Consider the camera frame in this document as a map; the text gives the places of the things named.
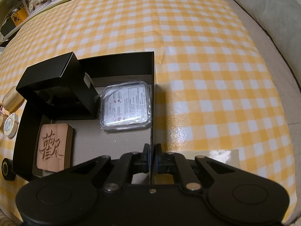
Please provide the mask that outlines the clear square plastic container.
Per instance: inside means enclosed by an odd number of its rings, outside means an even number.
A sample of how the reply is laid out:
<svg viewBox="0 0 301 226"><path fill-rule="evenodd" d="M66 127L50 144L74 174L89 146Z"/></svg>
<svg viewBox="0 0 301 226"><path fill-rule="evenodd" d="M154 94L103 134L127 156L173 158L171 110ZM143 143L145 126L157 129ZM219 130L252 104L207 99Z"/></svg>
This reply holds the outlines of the clear square plastic container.
<svg viewBox="0 0 301 226"><path fill-rule="evenodd" d="M104 88L100 95L100 126L105 131L144 129L151 123L150 89L144 81Z"/></svg>

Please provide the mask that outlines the wooden carved character block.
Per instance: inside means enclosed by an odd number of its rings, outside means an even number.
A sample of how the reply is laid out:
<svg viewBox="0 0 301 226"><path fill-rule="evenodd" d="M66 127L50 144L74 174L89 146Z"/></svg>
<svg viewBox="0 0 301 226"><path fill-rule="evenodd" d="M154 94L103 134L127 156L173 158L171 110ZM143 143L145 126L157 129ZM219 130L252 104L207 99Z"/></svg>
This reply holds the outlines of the wooden carved character block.
<svg viewBox="0 0 301 226"><path fill-rule="evenodd" d="M37 148L37 168L60 172L70 167L74 129L68 124L44 124Z"/></svg>

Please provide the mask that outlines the black storage box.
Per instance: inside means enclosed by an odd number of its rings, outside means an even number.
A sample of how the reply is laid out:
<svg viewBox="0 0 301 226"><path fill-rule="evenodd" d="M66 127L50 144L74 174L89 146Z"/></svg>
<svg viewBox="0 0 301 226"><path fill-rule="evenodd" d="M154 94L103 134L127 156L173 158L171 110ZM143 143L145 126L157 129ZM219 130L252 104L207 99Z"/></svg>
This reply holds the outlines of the black storage box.
<svg viewBox="0 0 301 226"><path fill-rule="evenodd" d="M153 128L127 131L105 131L100 126L100 95L104 88L128 81L144 81L154 87L154 53L124 53L78 59L90 76L98 92L96 119L66 120L52 118L41 106L26 100L15 140L12 170L32 181L44 175L37 168L37 148L40 130L44 124L69 124L73 129L71 164L84 163L102 155L113 159L124 153L142 152L144 144L152 144Z"/></svg>

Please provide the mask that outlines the small black cardboard box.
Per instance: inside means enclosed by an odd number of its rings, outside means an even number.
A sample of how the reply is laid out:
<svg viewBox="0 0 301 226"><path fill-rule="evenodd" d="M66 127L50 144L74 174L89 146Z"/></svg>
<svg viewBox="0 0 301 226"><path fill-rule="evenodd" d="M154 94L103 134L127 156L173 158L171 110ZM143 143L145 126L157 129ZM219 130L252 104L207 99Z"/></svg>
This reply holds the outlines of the small black cardboard box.
<svg viewBox="0 0 301 226"><path fill-rule="evenodd" d="M98 92L73 52L29 66L16 91L52 118L96 119Z"/></svg>

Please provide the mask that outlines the black round tin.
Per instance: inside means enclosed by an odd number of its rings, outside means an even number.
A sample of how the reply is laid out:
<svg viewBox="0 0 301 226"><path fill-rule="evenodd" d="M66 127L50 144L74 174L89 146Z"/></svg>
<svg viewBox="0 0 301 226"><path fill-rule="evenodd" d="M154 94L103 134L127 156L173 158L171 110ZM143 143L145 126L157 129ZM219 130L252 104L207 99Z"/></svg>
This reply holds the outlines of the black round tin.
<svg viewBox="0 0 301 226"><path fill-rule="evenodd" d="M12 170L13 161L4 158L2 161L1 169L2 169L2 175L3 178L7 181L14 181L16 178L16 174Z"/></svg>

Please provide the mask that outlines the white round tape measure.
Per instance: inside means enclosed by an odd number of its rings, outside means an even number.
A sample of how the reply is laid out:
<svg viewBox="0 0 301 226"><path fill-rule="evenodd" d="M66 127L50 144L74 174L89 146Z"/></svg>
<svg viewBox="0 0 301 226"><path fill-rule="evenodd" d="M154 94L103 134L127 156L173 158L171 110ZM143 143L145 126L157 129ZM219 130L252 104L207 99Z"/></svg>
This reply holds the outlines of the white round tape measure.
<svg viewBox="0 0 301 226"><path fill-rule="evenodd" d="M4 135L8 138L13 138L17 132L19 118L16 113L10 114L4 122Z"/></svg>

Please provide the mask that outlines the beige Kinyo earbud case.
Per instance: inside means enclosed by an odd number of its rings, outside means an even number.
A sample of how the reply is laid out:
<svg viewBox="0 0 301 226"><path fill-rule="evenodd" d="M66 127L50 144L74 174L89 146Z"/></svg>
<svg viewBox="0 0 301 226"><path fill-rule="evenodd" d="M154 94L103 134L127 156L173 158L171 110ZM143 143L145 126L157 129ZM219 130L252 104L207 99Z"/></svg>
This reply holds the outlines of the beige Kinyo earbud case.
<svg viewBox="0 0 301 226"><path fill-rule="evenodd" d="M16 86L13 86L3 97L2 106L8 112L14 112L17 110L22 103L24 98L16 90Z"/></svg>

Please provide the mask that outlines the yellow checkered tablecloth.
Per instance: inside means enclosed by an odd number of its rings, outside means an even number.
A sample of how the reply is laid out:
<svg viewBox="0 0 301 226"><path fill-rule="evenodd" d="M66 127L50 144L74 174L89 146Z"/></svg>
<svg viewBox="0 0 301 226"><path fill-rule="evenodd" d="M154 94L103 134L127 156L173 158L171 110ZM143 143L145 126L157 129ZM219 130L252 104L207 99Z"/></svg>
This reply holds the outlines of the yellow checkered tablecloth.
<svg viewBox="0 0 301 226"><path fill-rule="evenodd" d="M239 151L240 166L280 183L296 206L295 165L280 96L225 0L71 0L27 22L1 55L1 95L25 69L74 52L155 53L156 139L167 150Z"/></svg>

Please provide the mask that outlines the yellow box on shelf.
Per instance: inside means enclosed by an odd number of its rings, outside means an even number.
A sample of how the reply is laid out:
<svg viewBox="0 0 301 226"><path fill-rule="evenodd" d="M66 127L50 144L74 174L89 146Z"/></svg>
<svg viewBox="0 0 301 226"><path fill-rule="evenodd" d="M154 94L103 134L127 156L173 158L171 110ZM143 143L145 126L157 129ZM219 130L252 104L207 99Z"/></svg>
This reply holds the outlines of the yellow box on shelf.
<svg viewBox="0 0 301 226"><path fill-rule="evenodd" d="M22 22L24 22L28 17L27 11L25 7L21 7L18 11L13 12L11 15L11 20L15 24L15 26L18 26Z"/></svg>

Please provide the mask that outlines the grey pillow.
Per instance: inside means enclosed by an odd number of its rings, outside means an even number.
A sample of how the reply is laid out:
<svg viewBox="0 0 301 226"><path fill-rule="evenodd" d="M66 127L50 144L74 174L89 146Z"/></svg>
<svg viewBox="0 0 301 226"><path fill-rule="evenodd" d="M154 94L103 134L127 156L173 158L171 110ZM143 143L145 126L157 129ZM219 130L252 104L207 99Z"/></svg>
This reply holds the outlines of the grey pillow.
<svg viewBox="0 0 301 226"><path fill-rule="evenodd" d="M300 4L296 0L235 0L269 34L300 82Z"/></svg>

